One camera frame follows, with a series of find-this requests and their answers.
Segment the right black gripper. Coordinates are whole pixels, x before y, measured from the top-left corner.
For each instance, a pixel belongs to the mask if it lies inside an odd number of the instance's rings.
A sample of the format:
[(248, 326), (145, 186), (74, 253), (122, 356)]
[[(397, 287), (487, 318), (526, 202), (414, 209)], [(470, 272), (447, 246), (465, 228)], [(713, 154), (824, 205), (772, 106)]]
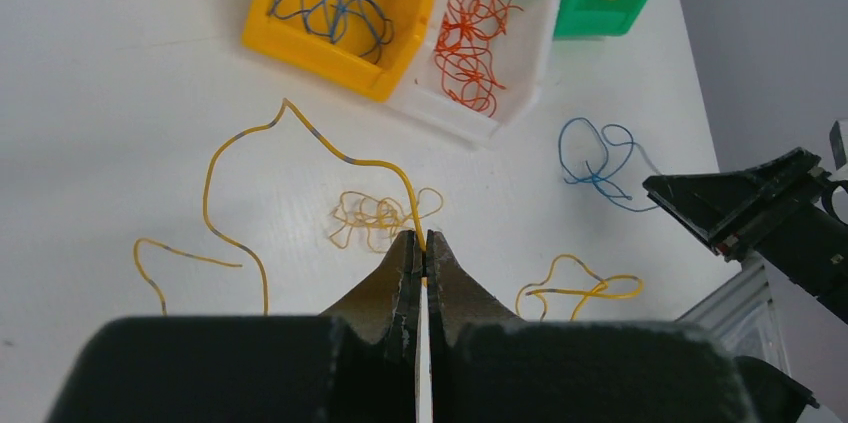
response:
[[(754, 249), (819, 304), (847, 321), (847, 223), (833, 205), (821, 158), (795, 148), (732, 172), (650, 176), (648, 198), (716, 255)], [(821, 207), (814, 203), (820, 200)]]

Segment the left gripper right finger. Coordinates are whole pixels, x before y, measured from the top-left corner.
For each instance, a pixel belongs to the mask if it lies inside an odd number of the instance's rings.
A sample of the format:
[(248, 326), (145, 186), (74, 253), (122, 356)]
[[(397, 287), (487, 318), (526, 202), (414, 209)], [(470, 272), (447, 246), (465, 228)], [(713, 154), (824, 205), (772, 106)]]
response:
[(424, 257), (437, 422), (752, 422), (732, 358), (691, 324), (529, 322), (458, 263)]

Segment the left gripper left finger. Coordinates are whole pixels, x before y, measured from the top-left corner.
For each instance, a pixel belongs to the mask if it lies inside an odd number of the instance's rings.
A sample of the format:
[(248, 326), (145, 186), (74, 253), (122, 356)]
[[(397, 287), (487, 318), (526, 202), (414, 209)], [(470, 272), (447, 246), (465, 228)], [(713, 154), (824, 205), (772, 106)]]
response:
[(52, 422), (412, 422), (422, 252), (397, 236), (324, 312), (127, 317), (82, 348)]

